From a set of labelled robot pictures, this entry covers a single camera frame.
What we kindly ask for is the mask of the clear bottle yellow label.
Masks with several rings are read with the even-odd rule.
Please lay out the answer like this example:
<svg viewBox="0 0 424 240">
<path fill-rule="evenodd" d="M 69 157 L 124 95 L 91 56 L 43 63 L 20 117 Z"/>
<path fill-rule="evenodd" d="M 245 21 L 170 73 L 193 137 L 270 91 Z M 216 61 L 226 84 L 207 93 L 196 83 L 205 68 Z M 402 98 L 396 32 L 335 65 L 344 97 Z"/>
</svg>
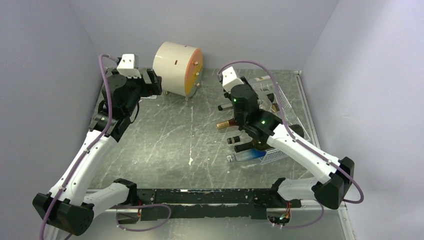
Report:
<svg viewBox="0 0 424 240">
<path fill-rule="evenodd" d="M 259 108 L 264 111 L 268 111 L 271 113 L 277 113 L 280 111 L 280 107 L 277 103 L 274 103 L 275 96 L 273 93 L 264 93 L 259 92 L 258 94 L 258 104 Z"/>
</svg>

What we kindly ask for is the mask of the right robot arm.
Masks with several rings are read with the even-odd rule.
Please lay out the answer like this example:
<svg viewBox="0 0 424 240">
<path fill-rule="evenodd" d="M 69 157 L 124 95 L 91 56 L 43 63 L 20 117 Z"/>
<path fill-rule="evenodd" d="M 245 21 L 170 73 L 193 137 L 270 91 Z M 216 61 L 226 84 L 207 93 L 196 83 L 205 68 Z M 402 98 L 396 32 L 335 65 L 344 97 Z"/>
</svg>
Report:
<svg viewBox="0 0 424 240">
<path fill-rule="evenodd" d="M 240 130 L 282 151 L 313 175 L 306 179 L 284 179 L 270 193 L 270 202 L 282 207 L 291 200 L 316 200 L 329 209 L 338 209 L 353 183 L 354 161 L 322 151 L 284 125 L 279 117 L 261 109 L 257 93 L 247 84 L 234 86 L 229 95 Z"/>
</svg>

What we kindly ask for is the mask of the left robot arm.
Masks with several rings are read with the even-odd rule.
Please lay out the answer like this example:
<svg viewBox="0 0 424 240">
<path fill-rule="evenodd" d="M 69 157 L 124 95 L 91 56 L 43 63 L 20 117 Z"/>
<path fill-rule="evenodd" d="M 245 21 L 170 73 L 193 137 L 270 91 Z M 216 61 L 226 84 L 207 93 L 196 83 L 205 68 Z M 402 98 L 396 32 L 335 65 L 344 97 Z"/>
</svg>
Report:
<svg viewBox="0 0 424 240">
<path fill-rule="evenodd" d="M 40 239 L 80 236 L 99 214 L 111 207 L 132 208 L 141 204 L 137 185 L 126 179 L 114 180 L 92 194 L 87 194 L 87 190 L 101 160 L 131 124 L 131 116 L 139 109 L 140 99 L 162 93 L 161 77 L 151 68 L 146 72 L 149 82 L 145 82 L 135 68 L 130 74 L 117 68 L 112 75 L 104 76 L 101 90 L 104 100 L 76 157 L 47 193 L 38 193 L 32 200 L 42 218 Z"/>
</svg>

